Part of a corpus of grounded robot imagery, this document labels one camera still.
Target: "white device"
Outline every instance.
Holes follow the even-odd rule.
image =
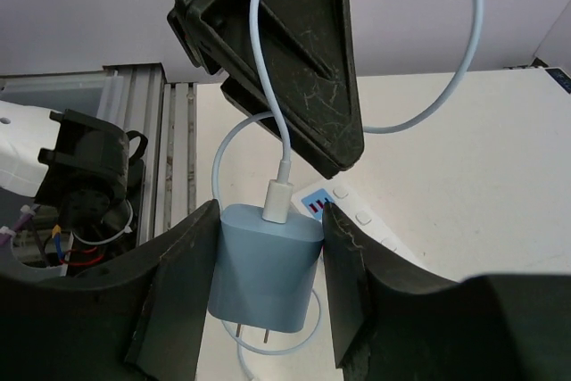
[[[51,110],[0,101],[0,187],[33,197],[48,167],[37,157],[53,150],[60,123],[50,120]]]
[[[320,180],[294,194],[292,204],[301,214],[321,221],[325,203],[335,203],[360,230],[402,258],[424,268],[413,252],[386,226],[369,205],[341,178]]]

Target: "white wall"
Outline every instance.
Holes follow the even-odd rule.
[[[569,0],[487,0],[476,69],[528,62]],[[203,80],[170,33],[172,0],[0,0],[0,75],[163,62],[170,80]],[[360,75],[452,70],[469,0],[352,0]]]
[[[537,56],[550,66],[558,66],[571,72],[571,3],[543,40],[537,50]]]

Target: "wire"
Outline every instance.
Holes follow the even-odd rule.
[[[37,211],[41,208],[41,205],[38,204],[34,204],[31,207],[26,207],[23,206],[21,208],[21,216],[18,219],[18,221],[16,222],[16,224],[9,230],[11,230],[14,233],[19,233],[25,226],[26,223],[31,220],[32,218],[34,218],[34,216],[36,215]],[[0,245],[4,245],[6,243],[9,243],[12,241],[12,235],[9,234],[8,232],[4,233],[4,234],[0,234]]]
[[[104,257],[105,253],[101,253],[93,260],[87,262],[67,262],[64,258],[61,258],[60,262],[64,265],[69,265],[70,267],[91,267],[92,265],[95,265],[97,262],[102,261]]]
[[[277,103],[276,93],[274,93],[274,88],[269,80],[268,68],[266,67],[264,55],[261,51],[259,11],[260,0],[250,0],[250,39],[252,41],[253,58],[258,74],[260,75],[261,87],[268,100],[268,106],[274,118],[276,118],[277,129],[282,139],[283,154],[282,160],[279,163],[279,170],[277,171],[277,182],[287,183],[292,167],[292,143],[290,141],[286,119]]]
[[[90,253],[95,252],[96,250],[97,250],[97,247],[94,247],[94,248],[89,249],[89,250],[69,249],[65,254],[70,254],[70,253],[90,254]]]
[[[232,332],[232,328],[230,327],[230,325],[226,322],[226,321],[222,321],[222,325],[224,326],[224,328],[226,329],[226,331],[228,332],[228,334],[230,335],[230,337],[236,341],[236,343],[238,345],[241,345],[242,347],[244,347],[246,350],[248,350],[249,352],[255,352],[257,354],[261,354],[263,356],[286,356],[287,354],[292,354],[294,352],[298,352],[300,351],[304,346],[306,346],[307,344],[310,343],[310,341],[315,337],[315,334],[317,334],[317,332],[319,331],[319,328],[321,326],[321,321],[323,319],[322,317],[322,309],[321,309],[321,300],[319,299],[319,295],[318,293],[315,291],[315,289],[311,290],[311,293],[313,294],[313,296],[315,296],[315,299],[318,303],[318,308],[319,308],[319,316],[318,316],[318,322],[316,323],[315,327],[313,328],[313,330],[311,331],[310,335],[307,337],[307,339],[299,344],[297,344],[295,347],[292,348],[287,348],[285,350],[262,350],[260,348],[256,348],[252,345],[249,345],[248,343],[244,342],[242,339],[240,338],[236,338],[234,333]]]
[[[484,22],[484,0],[472,0],[473,14],[472,14],[472,29],[470,34],[470,39],[468,40],[468,46],[466,52],[464,53],[464,58],[460,63],[460,66],[454,73],[450,83],[443,90],[443,92],[438,96],[438,98],[428,106],[423,112],[415,116],[411,120],[407,120],[400,125],[393,125],[391,127],[363,127],[365,133],[369,134],[392,134],[404,131],[418,125],[420,122],[428,118],[434,112],[436,112],[452,93],[458,87],[460,81],[464,78],[464,75],[468,71],[468,67],[474,59],[474,54],[478,47],[480,41],[480,36],[482,34],[482,24]]]
[[[220,196],[219,176],[220,176],[220,164],[222,162],[222,155],[226,151],[232,139],[236,137],[236,134],[238,134],[245,127],[252,124],[253,122],[258,122],[259,120],[266,120],[267,118],[271,118],[272,116],[273,115],[271,112],[265,112],[265,113],[258,113],[257,115],[253,115],[250,118],[246,118],[238,125],[236,125],[234,128],[232,128],[232,130],[230,130],[228,135],[224,137],[224,140],[222,140],[222,143],[220,144],[220,147],[216,152],[216,156],[214,157],[214,163],[212,164],[212,196],[214,196],[214,199],[219,201],[220,206],[222,206],[222,198]]]
[[[238,344],[236,348],[238,349],[237,351],[238,361],[240,362],[240,366],[242,367],[242,370],[244,371],[246,377],[248,378],[248,381],[255,381],[258,378],[253,374],[250,368],[248,368],[248,364],[246,363],[246,360],[244,358],[244,348],[242,348],[240,344]]]
[[[129,201],[127,201],[127,200],[125,200],[125,201],[127,202],[127,206],[129,208],[129,215],[128,215],[127,224],[125,225],[125,227],[121,231],[119,231],[117,234],[115,234],[111,238],[107,238],[106,240],[103,240],[103,241],[87,241],[87,240],[84,240],[83,238],[81,238],[80,236],[74,235],[73,232],[70,233],[70,237],[73,239],[77,239],[80,243],[83,243],[85,245],[105,245],[105,244],[112,243],[113,241],[121,238],[122,236],[124,236],[125,234],[128,234],[129,232],[132,232],[130,225],[133,222],[133,206],[131,205],[131,203]]]
[[[52,238],[54,239],[55,251],[57,252],[57,259],[60,261],[65,258],[65,253],[62,250],[62,229],[56,225],[52,229]]]
[[[42,261],[44,262],[46,267],[50,267],[51,264],[50,264],[50,260],[47,257],[47,254],[46,254],[46,247],[42,244],[42,239],[39,237],[39,233],[37,232],[37,228],[36,228],[36,225],[34,224],[34,220],[33,219],[28,220],[27,225],[28,225],[29,231],[31,232],[31,234],[34,237],[34,241],[36,242],[36,246],[37,246],[37,249],[39,250],[39,254],[42,258]]]
[[[54,236],[50,234],[50,236],[44,240],[44,252],[46,251],[47,244],[52,240],[52,238],[54,238]]]

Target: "blue power adapter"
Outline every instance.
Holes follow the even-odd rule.
[[[323,245],[321,224],[290,212],[285,224],[263,209],[228,206],[208,310],[217,319],[283,333],[303,329]]]

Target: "white button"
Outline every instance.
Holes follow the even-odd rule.
[[[381,240],[381,244],[390,250],[394,249],[395,247],[393,241],[390,238],[385,238],[384,240]]]
[[[345,189],[344,187],[338,186],[333,190],[333,194],[337,198],[341,198],[343,200],[345,198],[345,196],[347,196],[349,194],[349,192],[347,192],[347,189]]]
[[[363,227],[365,225],[367,225],[368,223],[371,223],[371,220],[372,220],[366,211],[358,212],[357,215],[355,216],[355,218]]]

